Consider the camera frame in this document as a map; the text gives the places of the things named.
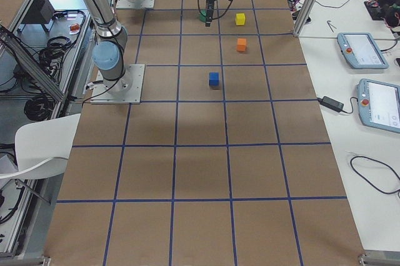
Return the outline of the orange block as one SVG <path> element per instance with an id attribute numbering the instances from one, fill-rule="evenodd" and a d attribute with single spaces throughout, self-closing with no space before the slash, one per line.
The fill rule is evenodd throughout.
<path id="1" fill-rule="evenodd" d="M 246 38 L 237 38 L 236 50 L 237 50 L 237 52 L 246 52 L 246 50 L 247 50 L 247 39 Z"/>

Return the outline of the far teach pendant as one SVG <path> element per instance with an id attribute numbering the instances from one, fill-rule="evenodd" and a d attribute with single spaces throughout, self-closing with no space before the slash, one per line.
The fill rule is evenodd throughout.
<path id="1" fill-rule="evenodd" d="M 368 32 L 340 32 L 337 43 L 353 69 L 387 69 L 389 64 Z"/>

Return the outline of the blue block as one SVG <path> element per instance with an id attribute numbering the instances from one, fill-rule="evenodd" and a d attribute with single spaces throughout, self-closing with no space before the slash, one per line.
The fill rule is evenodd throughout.
<path id="1" fill-rule="evenodd" d="M 218 87 L 219 86 L 219 73 L 218 72 L 210 72 L 208 81 L 209 81 L 209 86 Z"/>

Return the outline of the teach pendant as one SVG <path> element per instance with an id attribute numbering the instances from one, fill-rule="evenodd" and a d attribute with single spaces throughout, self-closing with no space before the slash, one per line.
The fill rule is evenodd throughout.
<path id="1" fill-rule="evenodd" d="M 368 32 L 340 32 L 337 43 L 353 69 L 387 69 L 389 64 Z"/>
<path id="2" fill-rule="evenodd" d="M 357 94 L 359 117 L 363 125 L 399 133 L 399 86 L 361 79 Z"/>

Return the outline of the black power adapter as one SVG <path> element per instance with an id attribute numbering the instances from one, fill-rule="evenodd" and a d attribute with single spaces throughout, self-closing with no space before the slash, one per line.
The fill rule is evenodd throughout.
<path id="1" fill-rule="evenodd" d="M 335 112 L 343 111 L 344 104 L 328 96 L 318 97 L 317 101 L 320 105 L 327 107 L 328 109 Z"/>

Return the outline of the near teach pendant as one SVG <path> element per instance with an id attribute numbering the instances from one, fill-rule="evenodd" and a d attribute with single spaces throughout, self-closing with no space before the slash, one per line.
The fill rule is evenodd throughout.
<path id="1" fill-rule="evenodd" d="M 399 86 L 361 79 L 357 94 L 359 117 L 363 125 L 399 133 Z"/>

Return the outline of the yellow block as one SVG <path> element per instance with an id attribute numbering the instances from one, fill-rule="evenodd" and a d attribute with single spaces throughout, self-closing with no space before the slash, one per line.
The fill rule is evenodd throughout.
<path id="1" fill-rule="evenodd" d="M 235 24 L 237 26 L 244 26 L 246 23 L 246 15 L 244 13 L 236 13 Z"/>

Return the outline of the grey box on shelf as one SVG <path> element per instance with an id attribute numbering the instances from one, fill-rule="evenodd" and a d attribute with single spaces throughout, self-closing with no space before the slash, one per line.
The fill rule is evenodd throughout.
<path id="1" fill-rule="evenodd" d="M 49 0 L 33 0 L 21 24 L 40 24 L 45 32 L 49 32 L 46 25 L 51 22 L 55 12 Z"/>

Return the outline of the green block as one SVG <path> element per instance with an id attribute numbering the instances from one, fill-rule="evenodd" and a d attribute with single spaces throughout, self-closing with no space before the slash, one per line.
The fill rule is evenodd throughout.
<path id="1" fill-rule="evenodd" d="M 199 12 L 199 20 L 203 23 L 206 22 L 206 11 L 204 9 Z"/>

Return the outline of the white chair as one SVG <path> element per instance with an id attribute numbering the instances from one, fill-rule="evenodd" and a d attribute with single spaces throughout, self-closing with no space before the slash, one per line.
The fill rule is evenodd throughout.
<path id="1" fill-rule="evenodd" d="M 15 135 L 17 169 L 1 168 L 2 179 L 45 179 L 66 170 L 80 114 L 26 124 Z"/>

